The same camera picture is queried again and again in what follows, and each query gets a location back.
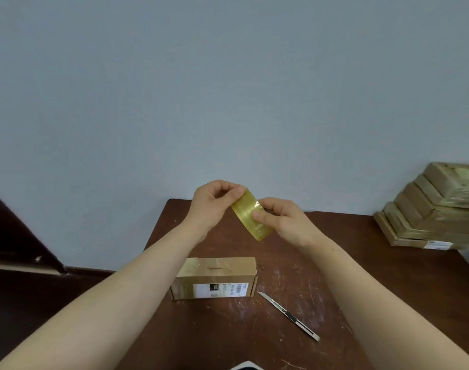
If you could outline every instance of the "forearm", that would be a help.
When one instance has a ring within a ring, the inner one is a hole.
[[[307,249],[377,369],[469,369],[469,356],[328,238]]]
[[[114,368],[200,237],[185,224],[176,227],[52,317],[0,362],[0,370]]]

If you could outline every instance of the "packing tape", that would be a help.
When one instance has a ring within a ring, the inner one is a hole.
[[[246,229],[250,231],[250,234],[258,241],[262,241],[272,233],[273,229],[271,227],[265,226],[253,219],[252,212],[254,210],[265,210],[248,188],[245,190],[245,193],[243,193],[243,196],[237,199],[231,207],[241,223],[243,223]]]

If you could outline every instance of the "blue-gray wall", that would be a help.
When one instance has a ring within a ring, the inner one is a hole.
[[[469,162],[469,0],[0,0],[0,197],[115,269],[222,178],[371,214]]]

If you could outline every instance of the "table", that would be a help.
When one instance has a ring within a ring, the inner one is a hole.
[[[189,200],[167,202],[147,246],[177,226]],[[373,217],[307,213],[386,288],[469,353],[469,265],[456,251],[391,247]],[[192,257],[254,256],[258,289],[320,336],[315,342],[258,294],[173,301],[167,294],[120,369],[372,369],[318,268],[272,234],[257,242],[231,209]]]

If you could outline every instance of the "yellow tape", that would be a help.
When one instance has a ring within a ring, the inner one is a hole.
[[[273,231],[271,227],[267,227],[260,222],[257,222],[252,217],[252,211],[261,210],[264,211],[262,205],[256,200],[255,196],[246,189],[243,196],[237,199],[234,204],[231,205],[233,211],[238,216],[239,220],[246,227],[250,234],[253,235],[258,241],[262,241]]]

